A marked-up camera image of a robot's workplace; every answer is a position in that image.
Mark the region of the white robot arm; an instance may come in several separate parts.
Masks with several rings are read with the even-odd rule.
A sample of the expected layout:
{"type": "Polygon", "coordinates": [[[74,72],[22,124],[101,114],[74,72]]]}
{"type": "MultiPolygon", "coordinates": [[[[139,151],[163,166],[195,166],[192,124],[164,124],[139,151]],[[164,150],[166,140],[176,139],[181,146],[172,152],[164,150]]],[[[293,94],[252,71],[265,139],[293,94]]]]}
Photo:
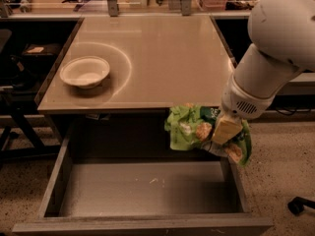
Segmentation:
{"type": "Polygon", "coordinates": [[[223,145],[260,117],[289,81],[315,69],[315,0],[260,0],[248,18],[251,44],[221,95],[212,141],[223,145]]]}

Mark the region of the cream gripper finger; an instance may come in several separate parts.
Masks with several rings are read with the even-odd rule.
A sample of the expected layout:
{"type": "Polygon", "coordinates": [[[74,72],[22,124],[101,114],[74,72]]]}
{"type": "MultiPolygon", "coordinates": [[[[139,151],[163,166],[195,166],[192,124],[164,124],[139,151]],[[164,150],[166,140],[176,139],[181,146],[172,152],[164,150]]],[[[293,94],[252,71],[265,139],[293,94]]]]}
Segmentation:
{"type": "Polygon", "coordinates": [[[227,113],[220,115],[212,135],[212,141],[223,145],[242,131],[242,121],[239,117],[227,113]]]}

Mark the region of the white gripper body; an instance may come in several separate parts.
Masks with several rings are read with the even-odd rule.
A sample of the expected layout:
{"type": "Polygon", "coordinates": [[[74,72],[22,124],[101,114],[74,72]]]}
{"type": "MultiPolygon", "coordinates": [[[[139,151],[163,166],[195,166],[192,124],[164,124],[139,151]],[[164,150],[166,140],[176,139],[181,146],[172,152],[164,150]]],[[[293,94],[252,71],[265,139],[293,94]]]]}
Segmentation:
{"type": "Polygon", "coordinates": [[[221,95],[221,109],[230,116],[252,120],[260,117],[274,98],[259,98],[244,91],[231,76],[221,95]]]}

